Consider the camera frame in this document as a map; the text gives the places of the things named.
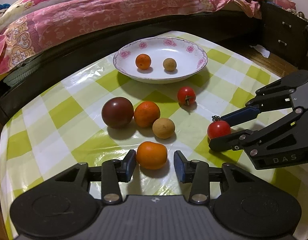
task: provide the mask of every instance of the checkered tablecloth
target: checkered tablecloth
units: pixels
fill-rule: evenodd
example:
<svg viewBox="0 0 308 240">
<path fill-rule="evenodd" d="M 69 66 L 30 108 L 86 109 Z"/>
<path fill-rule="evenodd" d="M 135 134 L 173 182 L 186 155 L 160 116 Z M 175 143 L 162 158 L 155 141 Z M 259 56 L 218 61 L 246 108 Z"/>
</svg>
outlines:
<svg viewBox="0 0 308 240">
<path fill-rule="evenodd" d="M 128 98 L 136 107 L 149 100 L 158 104 L 161 117 L 170 118 L 176 136 L 160 140 L 168 149 L 169 164 L 159 171 L 136 168 L 130 183 L 121 183 L 123 195 L 189 194 L 190 185 L 179 185 L 173 154 L 181 150 L 187 159 L 198 159 L 210 166 L 224 162 L 239 166 L 292 194 L 302 206 L 302 219 L 296 230 L 298 239 L 308 238 L 308 164 L 256 171 L 242 151 L 223 154 L 209 149 L 206 129 L 213 115 L 224 115 L 244 107 L 255 91 L 277 80 L 275 74 L 215 43 L 181 32 L 161 36 L 179 37 L 199 44 L 208 55 L 204 70 L 185 81 L 152 85 L 140 83 L 119 73 L 113 66 L 114 54 L 72 74 L 24 106 L 4 126 L 0 143 L 0 198 L 9 238 L 17 233 L 9 218 L 9 207 L 21 193 L 49 179 L 77 162 L 101 165 L 122 159 L 143 141 L 157 141 L 151 129 L 134 123 L 126 129 L 107 128 L 101 109 L 113 97 Z M 192 87 L 197 108 L 187 112 L 177 102 L 177 91 Z M 256 120 L 234 129 L 259 130 L 287 114 L 287 110 L 262 113 Z M 90 193 L 100 198 L 101 183 L 91 184 Z M 220 194 L 211 183 L 211 196 Z"/>
</svg>

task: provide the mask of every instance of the white floral plate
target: white floral plate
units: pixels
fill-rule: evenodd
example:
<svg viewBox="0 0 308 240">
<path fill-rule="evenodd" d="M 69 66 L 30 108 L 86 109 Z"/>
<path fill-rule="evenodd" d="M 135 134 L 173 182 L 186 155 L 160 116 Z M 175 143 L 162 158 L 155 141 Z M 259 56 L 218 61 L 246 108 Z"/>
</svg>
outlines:
<svg viewBox="0 0 308 240">
<path fill-rule="evenodd" d="M 150 56 L 152 63 L 149 69 L 140 70 L 135 59 L 140 54 Z M 173 58 L 177 67 L 166 71 L 163 61 Z M 144 83 L 174 83 L 202 70 L 207 63 L 205 51 L 193 42 L 171 37 L 152 37 L 134 41 L 115 53 L 113 63 L 122 74 Z"/>
</svg>

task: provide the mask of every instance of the wooden floor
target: wooden floor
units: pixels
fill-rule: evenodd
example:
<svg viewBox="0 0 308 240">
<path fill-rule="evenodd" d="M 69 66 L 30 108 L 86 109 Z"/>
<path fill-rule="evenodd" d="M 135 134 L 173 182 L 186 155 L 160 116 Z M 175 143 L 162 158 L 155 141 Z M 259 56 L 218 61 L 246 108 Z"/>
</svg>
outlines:
<svg viewBox="0 0 308 240">
<path fill-rule="evenodd" d="M 276 73 L 278 76 L 283 77 L 288 75 L 297 69 L 286 62 L 285 60 L 279 58 L 274 54 L 270 54 L 269 58 L 264 58 L 260 53 L 258 53 L 255 49 L 250 48 L 247 44 L 238 44 L 236 42 L 224 42 L 220 44 L 225 48 L 228 48 L 248 59 L 255 62 L 259 66 L 265 67 L 268 70 Z M 304 66 L 304 69 L 308 69 L 308 59 Z M 0 207 L 0 240 L 8 240 L 7 234 L 4 227 L 4 222 L 1 214 L 1 207 Z"/>
</svg>

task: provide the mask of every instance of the red tomato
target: red tomato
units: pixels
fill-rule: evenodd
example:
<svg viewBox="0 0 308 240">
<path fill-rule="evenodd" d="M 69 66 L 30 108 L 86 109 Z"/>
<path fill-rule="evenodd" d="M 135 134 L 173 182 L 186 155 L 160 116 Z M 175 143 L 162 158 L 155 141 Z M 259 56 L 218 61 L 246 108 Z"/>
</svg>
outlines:
<svg viewBox="0 0 308 240">
<path fill-rule="evenodd" d="M 212 122 L 207 128 L 207 136 L 211 139 L 229 135 L 231 133 L 231 127 L 226 121 Z"/>
<path fill-rule="evenodd" d="M 182 87 L 177 93 L 177 100 L 180 104 L 189 106 L 193 104 L 196 100 L 195 92 L 190 87 Z"/>
</svg>

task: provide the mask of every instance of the drawer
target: drawer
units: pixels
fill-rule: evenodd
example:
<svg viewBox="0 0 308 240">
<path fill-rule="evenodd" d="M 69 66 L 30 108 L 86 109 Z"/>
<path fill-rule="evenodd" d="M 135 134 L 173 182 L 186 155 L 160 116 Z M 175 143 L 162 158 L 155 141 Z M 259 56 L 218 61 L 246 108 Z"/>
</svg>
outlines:
<svg viewBox="0 0 308 240">
<path fill-rule="evenodd" d="M 263 46 L 270 52 L 298 66 L 307 55 L 308 45 L 292 36 L 284 35 L 273 29 L 263 28 Z"/>
<path fill-rule="evenodd" d="M 262 4 L 262 21 L 268 28 L 296 37 L 304 35 L 308 25 L 308 22 L 292 13 L 267 3 Z"/>
</svg>

